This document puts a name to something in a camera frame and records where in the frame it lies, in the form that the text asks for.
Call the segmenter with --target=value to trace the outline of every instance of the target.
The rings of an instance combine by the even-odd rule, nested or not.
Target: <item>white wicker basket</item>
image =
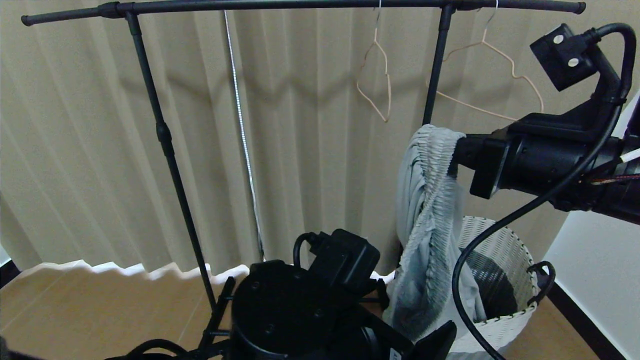
[[[495,222],[486,218],[465,217],[463,220],[460,242],[458,247],[464,248],[478,234],[490,227]],[[487,341],[496,349],[506,349],[522,329],[527,325],[531,315],[536,310],[537,302],[527,304],[529,300],[538,294],[540,289],[537,286],[535,273],[530,273],[527,269],[533,265],[533,258],[529,254],[527,247],[520,241],[519,237],[510,229],[502,228],[491,235],[486,241],[478,246],[475,253],[480,254],[476,258],[470,258],[467,263],[474,271],[474,277],[478,281],[483,294],[483,305],[485,309],[491,302],[501,301],[498,291],[493,287],[496,278],[484,279],[486,283],[479,281],[478,270],[486,269],[497,265],[502,271],[502,281],[508,281],[513,287],[513,297],[517,311],[503,316],[488,319],[485,322],[477,323],[476,329]],[[480,359],[488,357],[488,354],[474,339],[471,333],[457,339],[447,359]]]

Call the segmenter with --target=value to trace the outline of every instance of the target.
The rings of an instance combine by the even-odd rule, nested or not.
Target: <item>black baseboard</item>
[[[560,286],[554,285],[547,297],[601,360],[625,360],[620,351]]]
[[[8,263],[4,264],[0,268],[0,288],[4,288],[11,280],[13,280],[16,276],[20,274],[20,270],[15,267],[15,264],[12,260],[9,260]]]

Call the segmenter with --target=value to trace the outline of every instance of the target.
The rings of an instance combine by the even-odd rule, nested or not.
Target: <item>light under curtain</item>
[[[81,258],[142,262],[147,270],[174,261],[189,270],[195,260],[126,23],[27,28],[19,20],[97,4],[0,5],[2,244],[20,268]],[[381,250],[378,271],[395,267],[397,170],[422,121],[440,10],[381,10],[378,41],[393,94],[388,123],[355,86],[376,11],[228,12],[266,259],[290,261],[297,235],[341,227]],[[491,12],[454,14],[447,48],[478,41]],[[576,31],[615,21],[640,29],[638,15],[629,2],[591,1],[582,15],[499,9],[487,39],[534,81],[547,112],[560,113],[584,101],[595,79],[557,93],[528,45],[562,22]],[[141,15],[140,22],[205,258],[213,272],[256,262],[222,13]],[[621,61],[620,45],[601,45],[612,64]],[[508,71],[486,49],[456,53],[443,66],[439,90],[510,117],[537,111],[534,92]],[[371,54],[360,84],[386,109],[380,53]],[[487,133],[508,121],[438,97],[432,123]],[[461,168],[460,183],[468,188],[471,175]],[[469,195],[465,214],[498,219],[530,198],[507,190],[492,200]],[[512,228],[540,259],[565,216],[545,205]]]

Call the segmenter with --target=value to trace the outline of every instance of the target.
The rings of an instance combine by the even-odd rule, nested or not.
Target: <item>white label sticker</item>
[[[402,355],[394,348],[391,348],[391,350],[389,350],[389,360],[402,360]]]

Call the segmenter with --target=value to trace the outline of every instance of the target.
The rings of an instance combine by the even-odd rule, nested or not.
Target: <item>basket handle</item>
[[[549,268],[549,274],[542,269],[544,266]],[[539,263],[531,265],[527,271],[538,274],[538,287],[540,288],[540,292],[538,292],[536,296],[531,297],[531,299],[527,301],[527,305],[531,305],[534,301],[540,304],[540,301],[547,296],[556,281],[556,268],[548,261],[540,261]]]

